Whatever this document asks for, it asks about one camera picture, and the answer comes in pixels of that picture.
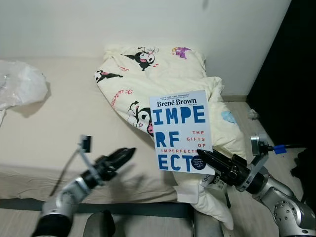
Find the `floor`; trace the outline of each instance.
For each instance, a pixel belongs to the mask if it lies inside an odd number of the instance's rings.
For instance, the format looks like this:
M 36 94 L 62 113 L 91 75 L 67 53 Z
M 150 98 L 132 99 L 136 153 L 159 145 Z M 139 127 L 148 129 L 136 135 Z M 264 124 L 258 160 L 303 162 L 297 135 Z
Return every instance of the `floor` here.
M 234 114 L 241 130 L 244 132 L 247 157 L 252 157 L 250 136 L 264 131 L 257 120 L 247 118 L 249 107 L 245 102 L 227 103 Z M 298 199 L 303 195 L 299 179 L 290 174 L 295 167 L 294 158 L 303 149 L 288 150 L 286 154 L 269 154 L 266 168 L 278 180 L 289 186 Z M 277 237 L 278 229 L 268 209 L 252 199 L 251 195 L 240 193 L 234 188 L 228 189 L 231 212 L 234 218 L 235 237 Z M 38 212 L 0 209 L 0 237 L 30 236 L 37 221 Z M 70 237 L 82 236 L 89 214 L 77 214 Z M 190 224 L 185 219 L 149 217 L 149 216 L 115 216 L 117 223 L 116 237 L 190 237 Z

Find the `white wall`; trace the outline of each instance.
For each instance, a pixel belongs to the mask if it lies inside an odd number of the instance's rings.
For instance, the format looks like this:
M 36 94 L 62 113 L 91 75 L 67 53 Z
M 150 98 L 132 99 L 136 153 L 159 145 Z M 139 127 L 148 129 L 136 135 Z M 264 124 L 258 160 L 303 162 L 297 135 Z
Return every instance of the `white wall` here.
M 246 95 L 290 0 L 0 0 L 0 56 L 101 56 L 113 43 L 192 47 Z

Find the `plastic bag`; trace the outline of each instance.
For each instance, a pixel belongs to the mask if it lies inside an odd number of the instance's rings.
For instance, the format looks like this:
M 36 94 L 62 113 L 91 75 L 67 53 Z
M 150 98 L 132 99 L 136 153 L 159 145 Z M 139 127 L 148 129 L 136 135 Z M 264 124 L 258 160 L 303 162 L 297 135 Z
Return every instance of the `plastic bag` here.
M 0 60 L 0 110 L 42 101 L 47 91 L 45 76 L 38 69 Z

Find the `book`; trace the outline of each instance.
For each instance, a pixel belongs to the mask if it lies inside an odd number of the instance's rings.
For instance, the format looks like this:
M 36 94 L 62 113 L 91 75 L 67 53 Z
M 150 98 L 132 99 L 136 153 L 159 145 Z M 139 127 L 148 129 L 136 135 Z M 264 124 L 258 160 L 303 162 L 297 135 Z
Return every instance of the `book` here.
M 214 174 L 197 153 L 212 151 L 205 90 L 151 96 L 150 108 L 159 169 Z

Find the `robotic arm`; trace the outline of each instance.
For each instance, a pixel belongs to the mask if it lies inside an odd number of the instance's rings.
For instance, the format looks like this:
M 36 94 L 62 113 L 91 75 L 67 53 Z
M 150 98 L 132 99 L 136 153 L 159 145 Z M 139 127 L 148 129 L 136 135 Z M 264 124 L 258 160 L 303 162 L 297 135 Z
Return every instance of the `robotic arm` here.
M 278 225 L 280 237 L 315 237 L 316 220 L 313 211 L 301 203 L 289 187 L 271 177 L 263 166 L 272 147 L 252 137 L 253 153 L 250 165 L 233 155 L 232 159 L 213 149 L 197 150 L 202 160 L 221 172 L 221 179 L 240 192 L 244 190 L 266 206 Z
M 44 203 L 32 237 L 67 237 L 78 205 L 93 188 L 103 185 L 103 181 L 109 181 L 116 176 L 116 170 L 129 161 L 135 152 L 135 148 L 121 148 L 108 157 L 99 157 L 92 166 L 84 155 L 90 150 L 89 143 L 90 138 L 86 137 L 77 150 L 89 169 Z

